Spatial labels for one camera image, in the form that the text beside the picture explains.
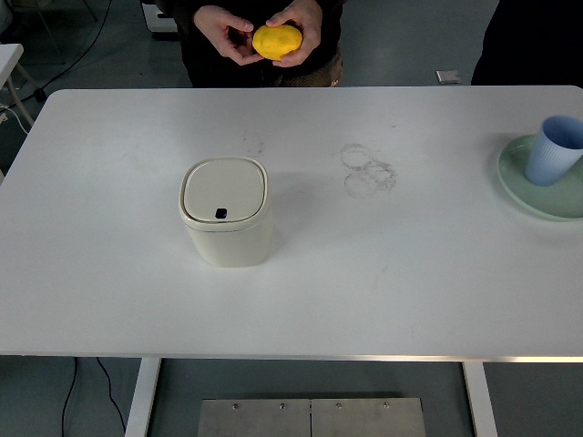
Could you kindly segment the person's left hand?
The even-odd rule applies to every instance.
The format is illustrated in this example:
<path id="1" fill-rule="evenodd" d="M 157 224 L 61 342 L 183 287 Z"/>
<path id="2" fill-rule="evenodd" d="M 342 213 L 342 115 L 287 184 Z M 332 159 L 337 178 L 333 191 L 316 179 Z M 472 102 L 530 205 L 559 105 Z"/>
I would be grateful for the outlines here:
<path id="1" fill-rule="evenodd" d="M 313 0 L 295 0 L 270 18 L 266 25 L 275 27 L 288 22 L 302 31 L 302 45 L 286 55 L 281 61 L 273 61 L 277 67 L 294 67 L 304 63 L 312 51 L 321 43 L 322 9 Z"/>

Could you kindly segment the person's right hand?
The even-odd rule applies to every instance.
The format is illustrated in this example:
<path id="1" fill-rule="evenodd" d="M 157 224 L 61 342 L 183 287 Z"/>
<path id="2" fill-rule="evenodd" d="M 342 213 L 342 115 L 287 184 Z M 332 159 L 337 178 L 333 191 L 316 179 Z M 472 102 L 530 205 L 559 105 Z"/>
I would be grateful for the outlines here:
<path id="1" fill-rule="evenodd" d="M 261 55 L 254 52 L 254 26 L 248 20 L 224 8 L 204 5 L 194 14 L 192 22 L 222 57 L 232 60 L 238 66 L 263 60 Z"/>

